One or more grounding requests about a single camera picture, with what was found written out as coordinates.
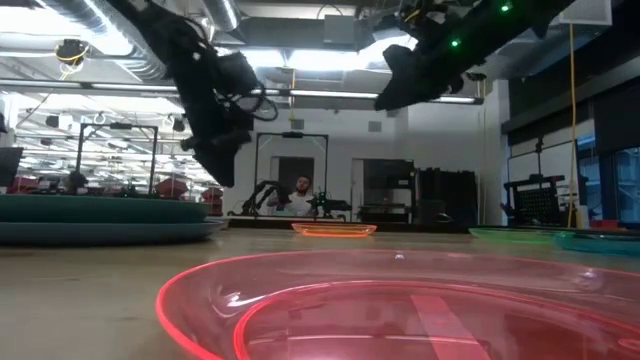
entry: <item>green bowl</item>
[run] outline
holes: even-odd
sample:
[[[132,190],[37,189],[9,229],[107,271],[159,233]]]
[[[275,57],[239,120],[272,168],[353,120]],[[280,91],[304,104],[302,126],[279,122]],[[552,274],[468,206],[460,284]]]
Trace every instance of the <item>green bowl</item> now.
[[[535,229],[469,229],[478,240],[492,243],[551,245],[556,231]]]
[[[177,224],[198,223],[204,204],[172,200],[64,195],[0,195],[0,222]]]

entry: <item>man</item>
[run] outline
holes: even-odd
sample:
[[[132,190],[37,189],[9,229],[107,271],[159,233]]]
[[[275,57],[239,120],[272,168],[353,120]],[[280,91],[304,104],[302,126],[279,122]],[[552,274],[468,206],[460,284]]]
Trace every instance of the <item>man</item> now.
[[[313,199],[311,191],[311,177],[307,175],[298,176],[296,191],[289,195],[291,202],[284,206],[285,212],[294,216],[312,216],[311,204],[307,201]],[[272,198],[267,202],[267,206],[277,206],[278,198]]]

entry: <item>orange bowl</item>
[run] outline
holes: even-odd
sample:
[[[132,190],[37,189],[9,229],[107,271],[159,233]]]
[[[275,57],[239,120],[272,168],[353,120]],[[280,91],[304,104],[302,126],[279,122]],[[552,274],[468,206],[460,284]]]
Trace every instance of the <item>orange bowl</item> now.
[[[294,223],[291,226],[304,236],[319,237],[367,237],[378,228],[375,225],[339,223]]]

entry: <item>air duct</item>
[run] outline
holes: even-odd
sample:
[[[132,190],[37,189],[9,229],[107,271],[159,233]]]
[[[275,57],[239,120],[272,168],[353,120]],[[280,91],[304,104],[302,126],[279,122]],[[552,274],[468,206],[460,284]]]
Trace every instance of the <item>air duct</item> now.
[[[234,0],[202,0],[216,30],[229,32],[240,25],[240,8]]]
[[[98,50],[128,52],[118,64],[141,81],[160,80],[164,64],[146,44],[142,35],[105,0],[36,0],[42,7],[55,11],[67,20],[83,25],[92,34],[92,45]]]

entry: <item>red plastic bowl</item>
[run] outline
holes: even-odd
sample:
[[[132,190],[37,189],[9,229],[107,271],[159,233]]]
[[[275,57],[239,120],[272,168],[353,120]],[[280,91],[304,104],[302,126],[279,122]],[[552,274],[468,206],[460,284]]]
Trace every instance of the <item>red plastic bowl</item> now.
[[[197,359],[638,359],[638,274],[438,252],[225,259],[161,290]]]
[[[291,227],[304,236],[318,237],[367,237],[378,228],[375,225],[340,223],[294,223]]]

